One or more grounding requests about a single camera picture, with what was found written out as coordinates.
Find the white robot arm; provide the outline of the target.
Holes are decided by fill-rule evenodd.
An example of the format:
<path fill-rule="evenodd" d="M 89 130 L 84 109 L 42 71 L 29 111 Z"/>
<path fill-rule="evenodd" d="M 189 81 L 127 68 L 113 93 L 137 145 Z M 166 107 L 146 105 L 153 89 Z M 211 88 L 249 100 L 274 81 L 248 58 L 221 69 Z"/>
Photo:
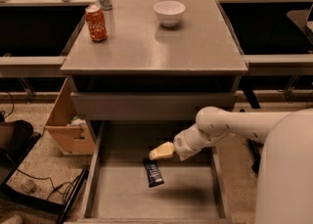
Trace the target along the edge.
<path fill-rule="evenodd" d="M 227 112 L 201 109 L 196 123 L 149 153 L 181 160 L 229 134 L 259 142 L 261 154 L 255 224 L 313 224 L 313 110 Z"/>

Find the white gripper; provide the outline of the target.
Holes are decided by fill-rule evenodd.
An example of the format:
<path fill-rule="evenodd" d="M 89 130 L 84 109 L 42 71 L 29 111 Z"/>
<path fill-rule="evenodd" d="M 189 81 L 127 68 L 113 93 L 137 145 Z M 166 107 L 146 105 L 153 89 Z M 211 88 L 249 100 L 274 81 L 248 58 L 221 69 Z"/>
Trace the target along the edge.
<path fill-rule="evenodd" d="M 150 160 L 171 158 L 174 152 L 180 160 L 186 160 L 199 153 L 203 148 L 215 146 L 225 137 L 223 132 L 214 132 L 212 129 L 200 129 L 196 124 L 181 131 L 174 137 L 173 144 L 165 142 L 149 152 Z"/>

